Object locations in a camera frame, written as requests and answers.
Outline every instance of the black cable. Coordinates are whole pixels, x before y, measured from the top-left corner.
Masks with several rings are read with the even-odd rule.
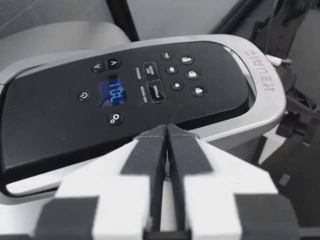
[[[272,23],[274,21],[274,17],[275,17],[278,1],[279,0],[274,0],[273,6],[272,6],[272,9],[271,9],[271,15],[270,15],[270,18],[269,18],[269,23],[268,23],[268,32],[267,32],[266,40],[265,40],[264,54],[268,54],[270,33],[271,33]]]

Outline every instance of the black control panel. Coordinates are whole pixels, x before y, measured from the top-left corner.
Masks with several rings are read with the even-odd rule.
[[[248,84],[220,44],[128,49],[16,78],[1,115],[7,182],[91,159],[159,124],[186,130],[249,110]]]

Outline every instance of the lcd display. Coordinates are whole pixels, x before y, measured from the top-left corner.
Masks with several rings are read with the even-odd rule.
[[[117,75],[112,75],[108,80],[99,82],[99,92],[101,108],[124,104],[127,100],[126,91]]]

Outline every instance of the black mechanical part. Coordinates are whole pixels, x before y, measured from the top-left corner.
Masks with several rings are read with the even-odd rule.
[[[150,177],[150,216],[152,231],[160,231],[162,192],[166,175],[167,126],[160,125],[136,137],[138,143],[125,162],[122,175],[148,175]]]
[[[197,136],[174,124],[167,126],[168,159],[172,179],[176,226],[178,231],[185,230],[185,193],[184,177],[213,171],[206,155],[197,142]]]
[[[297,74],[286,66],[277,67],[276,72],[278,73],[281,79],[284,91],[287,94],[295,87],[295,84],[297,81]]]
[[[257,22],[252,42],[263,52],[286,59],[295,39],[296,32],[304,21],[314,0],[282,0],[276,15],[265,22]]]

